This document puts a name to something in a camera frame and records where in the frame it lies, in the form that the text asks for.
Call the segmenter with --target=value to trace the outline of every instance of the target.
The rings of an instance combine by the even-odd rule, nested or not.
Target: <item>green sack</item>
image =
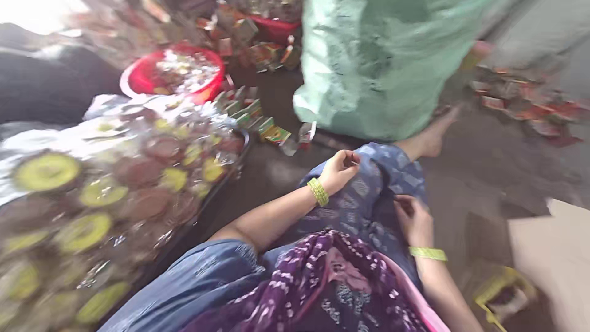
[[[306,0],[299,119],[383,141],[420,131],[488,1]]]

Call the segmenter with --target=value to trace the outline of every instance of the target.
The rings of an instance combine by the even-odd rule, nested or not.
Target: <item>metal tray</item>
[[[125,297],[121,301],[119,301],[119,303],[115,307],[113,307],[109,311],[108,314],[106,314],[96,324],[95,330],[98,330],[104,323],[106,323],[107,320],[109,320],[109,318],[112,315],[114,315],[117,312],[117,310],[119,310],[125,303],[127,303],[127,301],[131,299],[132,296],[139,292],[143,287],[147,286],[150,282],[156,279],[162,272],[164,272],[168,268],[170,263],[172,263],[170,262],[171,259],[168,256],[171,254],[174,248],[180,244],[184,236],[188,232],[190,232],[193,229],[193,227],[195,227],[196,225],[203,224],[203,222],[199,221],[199,216],[201,215],[201,213],[209,206],[210,202],[214,198],[218,198],[217,194],[225,185],[227,185],[230,181],[234,181],[237,178],[237,176],[241,172],[242,166],[244,165],[245,156],[250,150],[251,145],[250,134],[246,130],[240,129],[237,132],[244,137],[244,147],[242,148],[242,152],[238,157],[238,161],[232,165],[232,168],[228,172],[228,174],[226,174],[226,176],[211,189],[209,194],[207,194],[196,216],[194,216],[190,221],[188,221],[183,226],[175,230],[170,241],[163,245],[160,249],[158,256],[156,257],[156,260],[143,268],[141,276],[132,284],[131,290],[127,293],[127,295],[125,295]]]

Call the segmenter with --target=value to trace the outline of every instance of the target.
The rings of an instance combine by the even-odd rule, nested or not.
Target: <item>red plastic bowl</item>
[[[198,104],[213,99],[217,95],[217,91],[224,78],[225,66],[223,60],[213,51],[187,44],[177,44],[171,46],[170,49],[183,53],[201,52],[208,60],[219,66],[219,72],[209,84],[189,94],[193,97],[193,101]],[[154,88],[164,86],[163,81],[161,81],[155,73],[156,63],[163,58],[164,51],[155,51],[154,53],[140,58],[129,66],[121,75],[121,80],[119,82],[123,93],[131,98],[137,97],[138,94],[141,93],[154,95]]]
[[[277,19],[262,18],[258,15],[250,15],[250,18],[256,23],[261,40],[268,40],[281,45],[287,45],[287,37],[292,35],[301,25],[301,22],[287,23]]]

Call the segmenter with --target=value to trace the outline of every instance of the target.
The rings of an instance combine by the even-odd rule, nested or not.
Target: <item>bare foot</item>
[[[420,134],[394,144],[404,150],[412,162],[419,157],[437,157],[443,148],[443,136],[448,127],[457,120],[461,107],[453,107],[447,114],[436,119]]]
[[[423,144],[422,157],[438,157],[443,149],[443,136],[448,127],[457,121],[461,106],[453,107],[447,114],[436,119],[430,126],[416,136]]]

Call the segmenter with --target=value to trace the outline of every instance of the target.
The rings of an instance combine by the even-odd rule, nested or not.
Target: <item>hand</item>
[[[357,165],[346,166],[346,160],[360,164],[360,156],[350,150],[340,150],[326,161],[322,174],[317,179],[328,195],[334,195],[359,172]]]
[[[434,225],[428,207],[408,195],[397,195],[394,206],[408,244],[412,247],[434,246]]]

